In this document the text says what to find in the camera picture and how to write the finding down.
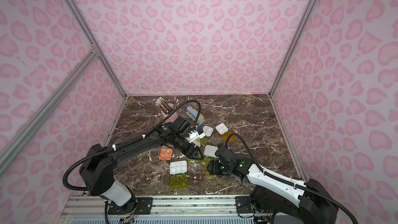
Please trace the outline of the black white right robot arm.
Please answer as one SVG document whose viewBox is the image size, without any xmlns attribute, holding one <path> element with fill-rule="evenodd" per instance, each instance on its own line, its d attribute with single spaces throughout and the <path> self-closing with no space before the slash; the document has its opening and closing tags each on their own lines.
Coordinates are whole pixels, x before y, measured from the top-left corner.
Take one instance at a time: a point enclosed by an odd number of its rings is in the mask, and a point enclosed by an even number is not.
<svg viewBox="0 0 398 224">
<path fill-rule="evenodd" d="M 207 171 L 210 175 L 233 177 L 255 185 L 250 195 L 251 207 L 258 213 L 273 211 L 295 217 L 305 224 L 334 224 L 338 208 L 330 201 L 314 193 L 294 187 L 300 185 L 325 197 L 331 198 L 324 186 L 317 180 L 305 182 L 274 173 L 268 169 L 262 172 L 251 159 L 234 158 L 235 167 L 221 160 L 210 161 Z"/>
</svg>

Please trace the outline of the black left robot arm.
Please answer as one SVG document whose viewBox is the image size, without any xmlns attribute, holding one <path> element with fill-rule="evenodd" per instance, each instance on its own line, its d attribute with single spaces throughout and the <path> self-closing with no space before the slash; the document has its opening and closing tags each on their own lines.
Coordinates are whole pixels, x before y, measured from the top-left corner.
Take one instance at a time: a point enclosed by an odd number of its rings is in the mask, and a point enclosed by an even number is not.
<svg viewBox="0 0 398 224">
<path fill-rule="evenodd" d="M 136 196 L 131 189 L 114 177 L 114 170 L 121 167 L 131 158 L 154 148 L 171 145 L 192 160 L 203 160 L 199 146 L 184 138 L 190 130 L 188 125 L 176 127 L 174 124 L 161 125 L 149 134 L 136 140 L 128 140 L 120 144 L 106 147 L 94 145 L 79 169 L 87 191 L 92 196 L 99 196 L 111 201 L 124 213 L 131 213 L 138 205 Z"/>
</svg>

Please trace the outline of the small dark red pillbox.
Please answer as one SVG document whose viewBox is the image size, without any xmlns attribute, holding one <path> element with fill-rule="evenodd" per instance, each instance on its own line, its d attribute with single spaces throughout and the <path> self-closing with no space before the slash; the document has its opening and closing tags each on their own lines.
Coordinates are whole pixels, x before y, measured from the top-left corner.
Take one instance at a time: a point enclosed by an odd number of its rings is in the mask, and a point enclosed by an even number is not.
<svg viewBox="0 0 398 224">
<path fill-rule="evenodd" d="M 197 174 L 192 177 L 192 182 L 194 184 L 201 183 L 201 182 L 203 182 L 203 180 L 204 180 L 204 175 L 202 175 L 202 174 Z"/>
</svg>

